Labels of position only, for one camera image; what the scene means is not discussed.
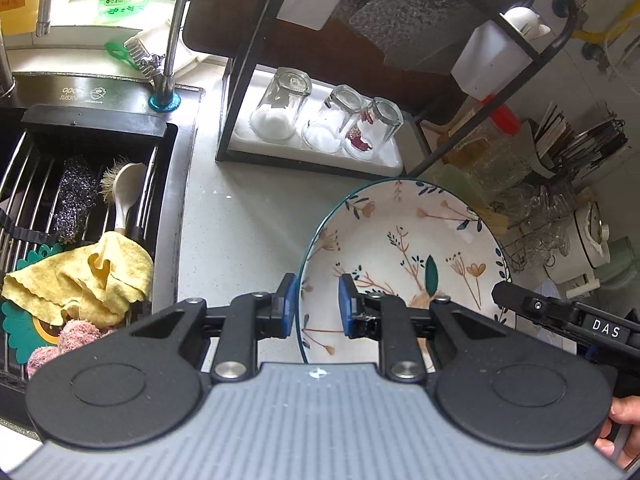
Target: drinking glass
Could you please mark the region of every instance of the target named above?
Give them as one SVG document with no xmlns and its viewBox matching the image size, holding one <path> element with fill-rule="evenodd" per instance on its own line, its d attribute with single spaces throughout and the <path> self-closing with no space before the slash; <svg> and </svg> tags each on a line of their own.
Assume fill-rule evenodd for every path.
<svg viewBox="0 0 640 480">
<path fill-rule="evenodd" d="M 402 113 L 394 103 L 382 97 L 374 97 L 358 114 L 342 145 L 353 158 L 371 160 L 400 129 L 403 122 Z"/>
<path fill-rule="evenodd" d="M 522 224 L 531 231 L 540 229 L 553 220 L 567 218 L 571 215 L 571 208 L 562 194 L 554 195 L 546 207 L 543 207 L 538 213 L 527 218 Z"/>
<path fill-rule="evenodd" d="M 570 243 L 566 226 L 562 222 L 552 222 L 522 237 L 525 267 L 546 264 L 552 251 L 558 249 L 562 256 L 569 254 Z"/>
<path fill-rule="evenodd" d="M 306 122 L 302 138 L 314 150 L 337 152 L 364 106 L 362 96 L 353 88 L 338 85 L 320 105 L 318 114 Z"/>
<path fill-rule="evenodd" d="M 519 184 L 500 193 L 492 207 L 495 212 L 509 219 L 511 228 L 548 208 L 548 200 L 545 186 L 536 188 L 529 184 Z"/>
<path fill-rule="evenodd" d="M 300 109 L 311 89 L 311 79 L 302 70 L 277 69 L 249 118 L 252 130 L 269 142 L 289 139 L 296 131 Z"/>
</svg>

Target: finger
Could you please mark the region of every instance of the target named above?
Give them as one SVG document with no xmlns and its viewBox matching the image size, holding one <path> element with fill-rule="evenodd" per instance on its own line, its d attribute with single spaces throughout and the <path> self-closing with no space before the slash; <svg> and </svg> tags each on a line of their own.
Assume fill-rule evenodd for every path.
<svg viewBox="0 0 640 480">
<path fill-rule="evenodd" d="M 604 421 L 604 424 L 602 425 L 602 429 L 600 430 L 600 435 L 599 437 L 604 437 L 607 436 L 609 433 L 611 433 L 611 421 L 609 419 Z"/>
<path fill-rule="evenodd" d="M 604 456 L 611 456 L 614 450 L 613 442 L 606 438 L 598 438 L 593 444 Z"/>
<path fill-rule="evenodd" d="M 617 463 L 620 467 L 626 467 L 640 454 L 640 426 L 634 426 L 626 440 L 625 447 L 618 457 Z"/>
<path fill-rule="evenodd" d="M 640 397 L 613 398 L 609 418 L 619 424 L 640 424 Z"/>
</svg>

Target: yellow cloth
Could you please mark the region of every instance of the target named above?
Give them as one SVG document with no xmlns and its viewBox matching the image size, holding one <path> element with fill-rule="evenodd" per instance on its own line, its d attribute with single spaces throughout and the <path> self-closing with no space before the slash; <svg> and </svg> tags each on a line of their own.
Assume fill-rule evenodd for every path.
<svg viewBox="0 0 640 480">
<path fill-rule="evenodd" d="M 121 322 L 134 301 L 149 297 L 153 261 L 137 243 L 114 231 L 4 277 L 2 295 L 45 323 L 65 315 L 98 328 Z"/>
</svg>

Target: silver screw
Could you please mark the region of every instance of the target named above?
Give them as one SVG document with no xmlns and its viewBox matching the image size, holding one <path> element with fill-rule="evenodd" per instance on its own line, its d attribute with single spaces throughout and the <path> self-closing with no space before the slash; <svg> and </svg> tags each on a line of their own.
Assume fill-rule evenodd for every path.
<svg viewBox="0 0 640 480">
<path fill-rule="evenodd" d="M 238 361 L 223 361 L 216 365 L 215 372 L 225 379 L 237 379 L 246 372 L 246 366 Z"/>
<path fill-rule="evenodd" d="M 413 361 L 400 361 L 391 367 L 391 373 L 399 379 L 413 379 L 420 374 L 420 367 Z"/>
</svg>

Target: gray countertop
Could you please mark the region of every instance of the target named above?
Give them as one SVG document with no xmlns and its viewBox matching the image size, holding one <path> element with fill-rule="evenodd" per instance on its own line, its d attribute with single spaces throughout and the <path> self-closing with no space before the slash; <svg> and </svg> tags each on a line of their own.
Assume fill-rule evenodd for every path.
<svg viewBox="0 0 640 480">
<path fill-rule="evenodd" d="M 178 299 L 197 296 L 210 306 L 253 290 L 276 289 L 298 274 L 324 217 L 362 181 L 307 171 L 215 162 L 219 81 L 213 74 L 181 82 L 206 86 L 187 182 Z M 258 360 L 301 361 L 295 329 L 287 340 L 258 344 Z"/>
</svg>

